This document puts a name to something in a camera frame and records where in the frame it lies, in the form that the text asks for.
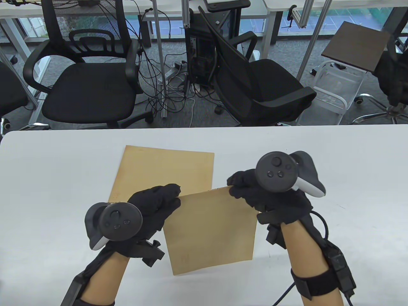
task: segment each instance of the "hand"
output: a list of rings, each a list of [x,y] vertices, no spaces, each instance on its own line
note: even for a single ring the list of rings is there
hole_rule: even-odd
[[[115,249],[126,257],[136,257],[132,248],[140,241],[149,240],[164,226],[164,221],[180,207],[180,186],[168,184],[136,192],[128,203],[136,206],[143,216],[142,227],[131,239],[125,241],[109,241],[106,246]]]
[[[255,177],[255,169],[238,171],[228,180],[227,185],[231,196],[244,198],[254,207],[261,224],[293,223],[308,215],[313,209],[305,193],[301,190],[289,190],[282,193],[272,193],[263,189]]]

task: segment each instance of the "controller button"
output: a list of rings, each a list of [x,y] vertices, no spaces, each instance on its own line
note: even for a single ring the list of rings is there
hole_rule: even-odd
[[[111,218],[115,221],[119,220],[120,217],[120,212],[119,211],[112,211],[111,212]]]
[[[282,164],[282,160],[279,157],[272,158],[272,165],[279,167]]]

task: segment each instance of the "swivel chair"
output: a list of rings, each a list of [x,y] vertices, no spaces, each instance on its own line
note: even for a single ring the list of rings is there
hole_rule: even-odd
[[[378,79],[380,89],[387,95],[390,106],[386,106],[372,95],[363,93],[354,102],[361,104],[368,100],[377,106],[381,112],[364,115],[354,119],[350,124],[359,124],[373,118],[390,118],[393,124],[398,120],[408,122],[408,115],[404,110],[408,104],[408,50],[403,54],[396,53],[394,39],[387,44],[373,75]]]
[[[257,42],[253,32],[227,41],[198,7],[212,34],[216,65],[211,78],[225,108],[242,126],[269,126],[294,121],[311,105],[316,92],[302,84],[285,68],[269,59],[249,62]],[[246,56],[237,45],[250,41]]]
[[[138,80],[136,57],[140,44],[131,39],[122,0],[42,0],[49,39],[41,43],[25,63],[28,85],[47,93],[43,115],[67,123],[106,123],[108,128],[126,128],[145,119],[151,111],[134,118],[136,95],[143,93]],[[33,71],[47,55],[74,61],[52,88],[37,83]],[[113,56],[125,63],[87,63],[84,57]]]
[[[11,123],[6,114],[26,106],[29,102],[27,94],[15,73],[3,62],[0,62],[0,141],[4,137],[7,130],[11,128]],[[31,130],[35,128],[49,129],[48,124],[34,123],[29,124],[21,131]]]

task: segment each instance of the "computer tower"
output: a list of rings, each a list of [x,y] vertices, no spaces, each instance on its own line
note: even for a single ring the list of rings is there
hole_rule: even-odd
[[[208,86],[215,65],[215,44],[201,14],[190,10],[190,16],[190,28],[185,29],[188,79]],[[207,17],[226,39],[233,37],[234,11],[207,13]]]

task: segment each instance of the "vr controller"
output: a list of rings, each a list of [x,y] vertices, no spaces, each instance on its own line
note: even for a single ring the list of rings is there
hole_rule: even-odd
[[[141,212],[130,203],[96,203],[85,215],[89,246],[95,251],[102,248],[109,240],[130,239],[138,233],[142,223]]]
[[[265,154],[256,165],[255,176],[259,185],[270,192],[300,189],[313,197],[326,195],[315,164],[304,151],[292,154],[274,151]]]

